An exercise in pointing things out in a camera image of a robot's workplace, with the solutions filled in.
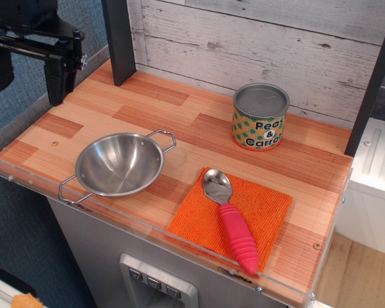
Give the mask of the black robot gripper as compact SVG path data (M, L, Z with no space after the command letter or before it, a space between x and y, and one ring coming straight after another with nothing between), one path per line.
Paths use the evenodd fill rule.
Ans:
M0 47L44 60L49 102L74 90L76 69L87 65L84 32L58 16L57 1L0 1ZM11 52L0 48L0 92L14 80Z

